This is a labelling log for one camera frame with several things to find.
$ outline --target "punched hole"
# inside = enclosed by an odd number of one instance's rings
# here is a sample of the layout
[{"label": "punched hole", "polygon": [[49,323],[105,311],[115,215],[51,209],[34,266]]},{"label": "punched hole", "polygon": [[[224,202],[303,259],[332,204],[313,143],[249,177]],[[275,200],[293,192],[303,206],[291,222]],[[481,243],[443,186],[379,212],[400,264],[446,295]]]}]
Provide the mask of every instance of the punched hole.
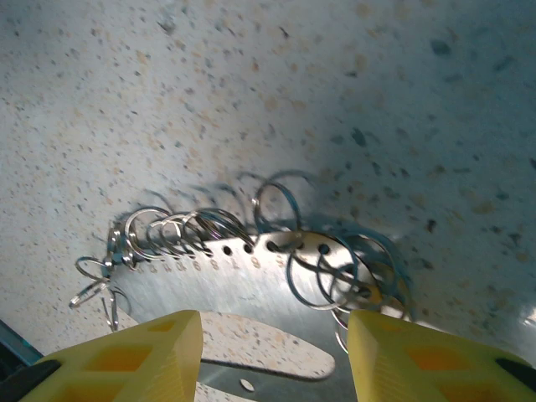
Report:
[{"label": "punched hole", "polygon": [[271,251],[272,253],[275,253],[279,250],[279,247],[277,247],[277,244],[271,240],[266,242],[266,248],[268,249],[268,251]]},{"label": "punched hole", "polygon": [[321,244],[318,246],[318,252],[322,255],[328,255],[329,254],[329,245]]},{"label": "punched hole", "polygon": [[247,379],[240,379],[240,385],[248,392],[255,392],[255,387]]}]

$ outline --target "white speckled surface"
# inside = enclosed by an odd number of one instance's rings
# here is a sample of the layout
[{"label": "white speckled surface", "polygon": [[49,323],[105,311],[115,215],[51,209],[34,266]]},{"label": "white speckled surface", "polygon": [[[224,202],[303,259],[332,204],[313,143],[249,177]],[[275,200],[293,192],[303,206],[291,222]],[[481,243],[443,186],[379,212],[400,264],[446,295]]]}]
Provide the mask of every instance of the white speckled surface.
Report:
[{"label": "white speckled surface", "polygon": [[301,169],[399,243],[423,319],[536,363],[534,2],[178,1],[169,35],[165,5],[0,5],[0,318],[43,353],[103,335],[67,304],[112,217]]}]

